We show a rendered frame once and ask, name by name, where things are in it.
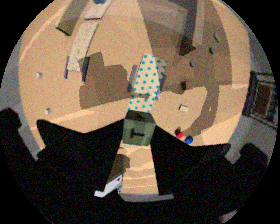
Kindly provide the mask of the dark blue short cylinder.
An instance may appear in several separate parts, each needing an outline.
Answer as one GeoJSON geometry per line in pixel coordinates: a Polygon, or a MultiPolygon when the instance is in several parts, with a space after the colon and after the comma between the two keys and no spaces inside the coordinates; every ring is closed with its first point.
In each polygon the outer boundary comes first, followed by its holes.
{"type": "Polygon", "coordinates": [[[194,141],[194,138],[192,138],[191,136],[187,136],[185,137],[185,141],[187,144],[191,143],[192,141],[194,141]]]}

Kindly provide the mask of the white strip with teal polka dots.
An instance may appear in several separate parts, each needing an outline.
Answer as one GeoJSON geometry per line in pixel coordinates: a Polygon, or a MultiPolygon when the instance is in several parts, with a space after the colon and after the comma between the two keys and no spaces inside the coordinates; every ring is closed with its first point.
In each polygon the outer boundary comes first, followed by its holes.
{"type": "Polygon", "coordinates": [[[144,54],[134,88],[132,88],[127,111],[131,109],[131,111],[150,113],[156,92],[159,91],[159,84],[162,73],[165,72],[165,67],[166,61],[164,59],[151,56],[151,54],[144,54]]]}

